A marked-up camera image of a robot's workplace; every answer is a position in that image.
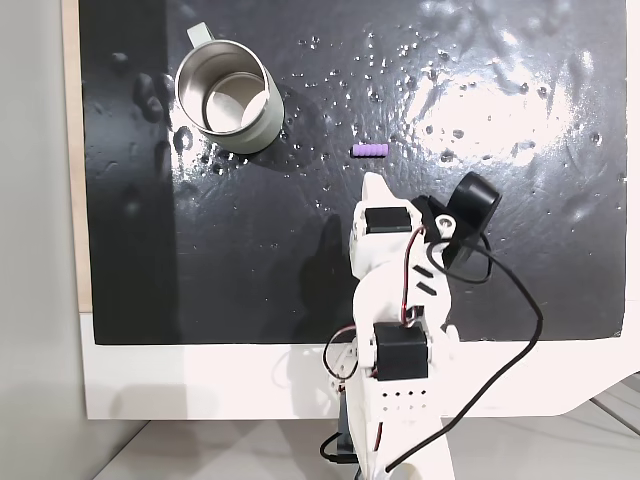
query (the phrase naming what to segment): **black cable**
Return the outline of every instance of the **black cable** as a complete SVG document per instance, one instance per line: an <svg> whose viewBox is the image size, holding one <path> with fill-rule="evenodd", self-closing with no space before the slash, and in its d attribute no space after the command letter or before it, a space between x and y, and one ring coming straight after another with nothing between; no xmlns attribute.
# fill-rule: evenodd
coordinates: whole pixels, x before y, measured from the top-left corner
<svg viewBox="0 0 640 480"><path fill-rule="evenodd" d="M452 278L456 278L456 277L453 276L453 274L448 272L446 269L440 267L440 265L438 265L433 259L433 249L434 249L434 247L436 247L437 245L440 245L442 243L448 243L448 242L451 242L451 243L456 243L457 242L460 245L462 245L464 247L467 247L467 248L473 250L474 252L480 253L481 255L485 256L488 259L491 259L493 261L493 263L495 263L500 268L500 270L502 270L509 277L509 279L514 283L514 285L517 287L517 289L520 291L520 293L524 296L524 298L529 303L529 306L531 307L531 309L535 312L536 317L537 317L536 329L535 329L535 332L533 333L533 336L531 337L531 340L529 340L529 343L527 344L527 346L520 353L518 353L515 357L513 357L509 362L507 362L502 368L500 368L500 370L498 370L487 381L487 383L485 383L482 386L482 388L480 388L480 390L478 390L478 392L473 396L473 398L471 398L471 400L469 400L469 402L462 408L462 410L460 410L460 412L458 412L458 414L455 417L453 417L453 419L447 425L445 425L440 430L438 430L433 435L431 435L429 438L427 438L426 440L423 440L418 445L416 445L415 447L411 448L406 453L403 453L396 460L394 460L389 465L387 465L387 467L385 468L385 471L387 473L391 472L391 470L396 468L398 465L400 465L402 462L404 462L407 458L409 458L414 453L418 452L420 449L422 449L422 448L426 447L427 445L429 445L430 443L434 442L435 440L440 438L442 435L445 435L446 433L450 432L460 422L460 420L462 420L462 418L469 412L469 410L471 410L471 408L478 402L478 400L480 400L480 398L487 392L487 390L489 390L489 388L491 388L491 386L494 383L496 383L496 381L502 375L505 374L505 372L507 372L511 367L513 367L516 363L518 363L520 360L522 360L524 357L527 356L527 354L533 349L533 347L535 347L536 343L538 343L538 340L540 340L540 335L542 334L542 326L543 326L543 323L544 323L544 316L542 314L542 310L540 310L540 307L536 303L535 299L529 293L529 291L524 286L522 281L518 278L518 276L515 273L513 273L513 271L509 267L507 267L506 265L502 264L491 252L487 251L486 249L484 249L482 247L479 247L477 245L474 245L473 243L470 243L470 242L467 242L467 241L464 241L464 240L457 241L457 240L452 240L452 239L442 239L442 240L438 240L436 242L432 242L427 247L427 258L429 259L431 264L435 268L438 269L438 271L441 271L445 275L450 276Z"/></svg>
<svg viewBox="0 0 640 480"><path fill-rule="evenodd" d="M487 252L491 253L491 244L489 243L489 239L484 234L484 232L480 233L480 240L482 240L482 243L484 244L485 250ZM445 242L450 242L450 243L456 243L457 242L457 243L462 244L461 241L456 241L454 239L442 240L442 241L435 242L435 243L439 244L439 243L445 243ZM450 278L453 278L454 280L459 280L460 282L468 283L470 285L482 285L483 283L487 283L487 281L491 278L491 273L492 273L492 270L493 270L493 259L491 257L487 257L487 273L482 278L467 278L467 277L463 277L462 275L459 275L457 273L452 272L451 269L445 269L445 268L441 267L440 265L438 265L433 260L433 252L431 252L431 257L429 257L429 261L431 262L433 267L436 270L438 270L440 273L444 273L445 275L447 275Z"/></svg>
<svg viewBox="0 0 640 480"><path fill-rule="evenodd" d="M349 380L351 377L353 377L356 373L356 370L358 369L358 361L356 360L356 363L353 365L353 370L351 370L351 372L349 373L348 376L346 377L341 377L340 375L338 375L337 373L335 373L331 367L329 366L329 362L327 362L327 351L329 350L329 345L331 345L331 343L333 342L333 340L335 340L336 337L339 336L339 334L345 333L348 330L345 330L344 332L341 332L341 330L344 330L345 328L351 328L351 326L349 327L342 327L339 328L338 330L336 330L336 332L331 335L331 338L329 339L329 341L325 344L324 346L324 350L322 351L322 363L324 364L324 368L327 370L327 372L329 372L329 375L331 375L333 378L335 378L336 380L340 380L341 382L345 381L345 380Z"/></svg>
<svg viewBox="0 0 640 480"><path fill-rule="evenodd" d="M345 453L344 455L335 455L332 453L327 453L325 450L329 446L331 442L337 439L340 435L340 432L336 432L327 438L322 445L320 445L320 456L325 460L328 460L331 463L337 463L340 465L353 464L358 463L358 456L355 453Z"/></svg>

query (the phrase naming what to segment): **black table mat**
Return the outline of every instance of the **black table mat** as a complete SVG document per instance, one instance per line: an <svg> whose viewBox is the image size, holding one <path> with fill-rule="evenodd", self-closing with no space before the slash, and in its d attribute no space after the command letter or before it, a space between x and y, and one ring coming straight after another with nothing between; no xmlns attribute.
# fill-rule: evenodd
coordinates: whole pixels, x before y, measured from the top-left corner
<svg viewBox="0 0 640 480"><path fill-rule="evenodd" d="M221 151L173 105L201 21L278 83L283 134L258 155ZM504 193L489 238L541 304L543 338L619 335L624 0L81 0L80 36L97 343L325 342L351 321L366 171L441 200L484 175ZM391 153L350 159L358 141ZM499 273L451 289L463 340L531 335Z"/></svg>

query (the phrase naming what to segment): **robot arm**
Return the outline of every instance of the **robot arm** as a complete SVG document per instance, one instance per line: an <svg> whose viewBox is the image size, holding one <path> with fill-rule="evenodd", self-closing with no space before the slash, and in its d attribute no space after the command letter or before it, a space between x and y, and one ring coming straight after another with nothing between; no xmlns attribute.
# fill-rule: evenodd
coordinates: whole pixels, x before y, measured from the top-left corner
<svg viewBox="0 0 640 480"><path fill-rule="evenodd" d="M497 193L492 201L489 216ZM349 432L367 480L390 478L385 468L393 460L442 427L448 371L459 340L453 325L443 329L451 295L446 276L428 261L426 247L456 235L459 228L449 213L437 202L419 209L393 196L380 175L365 175L350 238L352 272L360 279L353 299L356 338L332 368L351 371L357 361L353 375L333 385L346 395ZM425 215L431 215L426 222ZM470 236L474 227L462 223L465 237ZM447 259L445 250L443 244L433 251L441 266L463 253ZM411 479L453 480L446 437L399 468Z"/></svg>

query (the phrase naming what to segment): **purple object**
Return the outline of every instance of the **purple object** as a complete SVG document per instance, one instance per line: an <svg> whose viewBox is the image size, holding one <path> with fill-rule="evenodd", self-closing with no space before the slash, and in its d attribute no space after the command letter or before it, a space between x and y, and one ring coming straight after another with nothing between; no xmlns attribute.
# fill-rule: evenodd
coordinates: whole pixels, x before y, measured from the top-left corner
<svg viewBox="0 0 640 480"><path fill-rule="evenodd" d="M388 143L374 143L371 145L357 144L351 149L354 157L386 157L389 155Z"/></svg>

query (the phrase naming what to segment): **metal mug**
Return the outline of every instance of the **metal mug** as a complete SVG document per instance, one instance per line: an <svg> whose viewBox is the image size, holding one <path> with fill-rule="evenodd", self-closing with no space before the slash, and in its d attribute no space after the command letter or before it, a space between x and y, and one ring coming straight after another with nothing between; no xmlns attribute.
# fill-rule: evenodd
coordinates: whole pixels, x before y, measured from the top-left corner
<svg viewBox="0 0 640 480"><path fill-rule="evenodd" d="M176 99L189 119L234 153L266 148L284 119L282 97L267 69L247 47L215 40L204 23L187 30L193 50L176 75Z"/></svg>

